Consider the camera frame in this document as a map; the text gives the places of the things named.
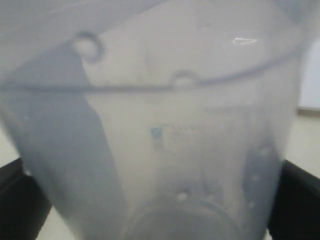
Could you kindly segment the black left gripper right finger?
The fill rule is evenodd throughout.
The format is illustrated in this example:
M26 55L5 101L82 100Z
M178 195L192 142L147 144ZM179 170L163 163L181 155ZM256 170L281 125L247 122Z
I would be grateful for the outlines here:
M268 223L273 240L320 240L320 179L288 160Z

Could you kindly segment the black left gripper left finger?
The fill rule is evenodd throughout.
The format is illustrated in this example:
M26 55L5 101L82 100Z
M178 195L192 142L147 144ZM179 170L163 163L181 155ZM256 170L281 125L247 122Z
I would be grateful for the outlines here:
M37 239L50 213L49 202L36 181L23 172L20 158L0 168L0 238Z

